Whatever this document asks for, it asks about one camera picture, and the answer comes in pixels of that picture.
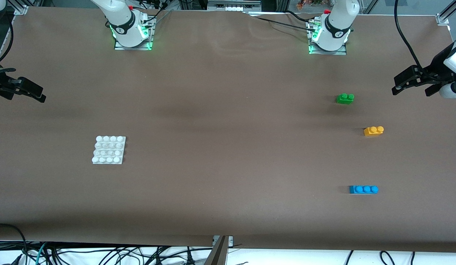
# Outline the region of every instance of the blue lego brick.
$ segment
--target blue lego brick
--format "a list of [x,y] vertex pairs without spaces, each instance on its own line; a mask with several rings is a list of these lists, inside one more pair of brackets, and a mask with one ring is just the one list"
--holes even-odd
[[349,186],[350,194],[377,194],[377,186]]

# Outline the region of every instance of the yellow lego brick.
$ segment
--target yellow lego brick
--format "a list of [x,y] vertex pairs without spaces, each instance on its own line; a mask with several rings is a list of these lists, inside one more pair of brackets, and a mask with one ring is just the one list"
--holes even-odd
[[372,127],[367,127],[365,130],[364,130],[364,135],[367,136],[367,137],[371,137],[371,136],[379,136],[383,134],[383,127],[382,126],[378,126],[378,127],[375,127],[375,126],[372,126]]

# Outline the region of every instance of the brown table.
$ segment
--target brown table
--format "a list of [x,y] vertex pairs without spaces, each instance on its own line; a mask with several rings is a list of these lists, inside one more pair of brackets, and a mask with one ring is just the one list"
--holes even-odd
[[[433,17],[400,21],[423,65],[451,43]],[[3,66],[47,101],[0,98],[0,222],[30,240],[456,251],[456,100],[391,95],[413,64],[393,17],[357,17],[347,56],[239,12],[173,12],[150,52],[113,50],[104,22],[17,17]],[[91,163],[97,135],[127,136],[122,165]]]

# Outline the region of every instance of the white lego stud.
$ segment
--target white lego stud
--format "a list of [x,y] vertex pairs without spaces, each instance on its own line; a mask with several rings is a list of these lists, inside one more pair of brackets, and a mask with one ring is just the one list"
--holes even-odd
[[122,164],[125,136],[97,136],[92,164]]

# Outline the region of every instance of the green lego stud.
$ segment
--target green lego stud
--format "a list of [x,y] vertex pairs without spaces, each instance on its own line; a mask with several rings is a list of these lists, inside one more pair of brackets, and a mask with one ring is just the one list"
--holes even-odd
[[354,94],[347,95],[346,93],[342,93],[336,98],[336,103],[337,104],[349,105],[352,102],[354,102]]

